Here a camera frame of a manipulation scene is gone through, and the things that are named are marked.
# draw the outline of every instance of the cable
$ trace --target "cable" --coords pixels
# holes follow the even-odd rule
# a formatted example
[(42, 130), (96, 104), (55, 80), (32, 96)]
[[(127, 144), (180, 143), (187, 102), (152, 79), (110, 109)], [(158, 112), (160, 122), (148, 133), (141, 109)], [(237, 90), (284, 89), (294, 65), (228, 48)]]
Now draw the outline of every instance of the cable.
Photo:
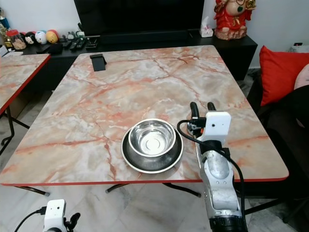
[(183, 136), (185, 137), (186, 139), (188, 140), (191, 140), (195, 143), (198, 143), (198, 144), (201, 144), (203, 146), (205, 146), (208, 150), (213, 150), (217, 153), (219, 153), (220, 155), (222, 155), (223, 157), (225, 157), (229, 162), (232, 163), (232, 165), (236, 168), (238, 174), (239, 174), (239, 178), (240, 178), (240, 187), (241, 187), (241, 192), (240, 192), (240, 209), (241, 209), (241, 214), (242, 214), (242, 217), (243, 217), (243, 220), (244, 220), (244, 227), (245, 229), (248, 231), (247, 229), (247, 223), (246, 223), (246, 217), (245, 217), (245, 184), (244, 184), (244, 179), (243, 179), (243, 175), (242, 175), (242, 172), (241, 172), (241, 169), (239, 168), (239, 166), (235, 163), (235, 161), (233, 161), (230, 157), (228, 157), (224, 151), (222, 150), (219, 150), (215, 147), (212, 147), (212, 146), (209, 146), (209, 145), (206, 145), (204, 144), (202, 141), (200, 140), (197, 140), (187, 134), (185, 134), (181, 129), (180, 129), (180, 125), (182, 123), (188, 123), (190, 122), (190, 120), (181, 120), (177, 123), (177, 130), (178, 132)]
[(21, 225), (29, 218), (31, 217), (32, 215), (34, 214), (41, 214), (41, 215), (45, 215), (46, 213), (46, 206), (42, 207), (41, 209), (38, 209), (30, 214), (28, 214), (20, 223), (19, 225), (16, 227), (15, 231), (14, 232), (17, 232), (19, 230), (19, 228), (21, 227)]

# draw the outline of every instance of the red cushion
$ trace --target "red cushion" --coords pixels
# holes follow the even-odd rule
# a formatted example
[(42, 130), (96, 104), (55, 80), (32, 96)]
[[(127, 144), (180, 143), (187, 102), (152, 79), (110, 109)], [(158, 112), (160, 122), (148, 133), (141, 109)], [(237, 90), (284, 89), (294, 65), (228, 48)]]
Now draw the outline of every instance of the red cushion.
[(295, 80), (309, 63), (309, 53), (260, 51), (263, 98), (261, 106), (277, 102), (294, 89)]

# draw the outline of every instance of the marble table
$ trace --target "marble table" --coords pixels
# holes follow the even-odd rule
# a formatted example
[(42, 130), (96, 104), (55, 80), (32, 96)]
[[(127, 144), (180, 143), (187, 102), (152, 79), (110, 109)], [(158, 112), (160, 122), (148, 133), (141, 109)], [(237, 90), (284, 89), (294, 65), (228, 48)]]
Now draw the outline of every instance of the marble table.
[(103, 53), (105, 71), (94, 72), (91, 54), (75, 60), (0, 175), (7, 186), (201, 182), (195, 145), (161, 174), (131, 169), (121, 140), (135, 123), (161, 118), (176, 126), (200, 114), (207, 102), (231, 114), (225, 146), (245, 181), (288, 176), (280, 155), (213, 46)]
[(49, 60), (49, 54), (0, 58), (0, 114)]

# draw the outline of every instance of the floor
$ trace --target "floor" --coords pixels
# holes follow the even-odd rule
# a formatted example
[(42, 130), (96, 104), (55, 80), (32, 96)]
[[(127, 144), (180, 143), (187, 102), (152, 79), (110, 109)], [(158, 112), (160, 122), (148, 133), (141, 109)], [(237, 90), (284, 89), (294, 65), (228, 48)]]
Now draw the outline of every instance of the floor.
[[(18, 117), (31, 125), (50, 93), (37, 95)], [(0, 156), (0, 171), (13, 154), (27, 130), (14, 123), (15, 137)], [(0, 139), (9, 135), (6, 118), (0, 120)], [(201, 183), (181, 184), (202, 192)], [(49, 197), (15, 187), (0, 186), (0, 232), (14, 231), (30, 212), (52, 199), (65, 199), (66, 217), (81, 213), (76, 232), (210, 232), (203, 198), (170, 189), (162, 184), (132, 184), (107, 194), (110, 185), (39, 187), (51, 193)], [(246, 199), (246, 208), (265, 202)], [(296, 232), (281, 218), (289, 209), (278, 205), (246, 216), (250, 232)], [(30, 217), (20, 232), (41, 232), (43, 216)]]

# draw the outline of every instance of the stainless steel bowl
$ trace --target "stainless steel bowl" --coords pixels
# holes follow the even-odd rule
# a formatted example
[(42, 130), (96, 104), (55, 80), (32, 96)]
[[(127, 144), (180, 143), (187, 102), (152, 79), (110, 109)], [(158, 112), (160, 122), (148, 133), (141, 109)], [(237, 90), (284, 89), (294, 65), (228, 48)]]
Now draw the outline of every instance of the stainless steel bowl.
[(134, 170), (148, 174), (162, 173), (174, 167), (183, 154), (183, 139), (175, 129), (173, 130), (176, 136), (172, 149), (161, 156), (154, 157), (136, 153), (129, 144), (129, 132), (127, 132), (122, 140), (121, 149), (124, 160)]
[(133, 151), (144, 157), (159, 157), (170, 151), (176, 141), (174, 128), (161, 119), (151, 118), (137, 123), (129, 132)]

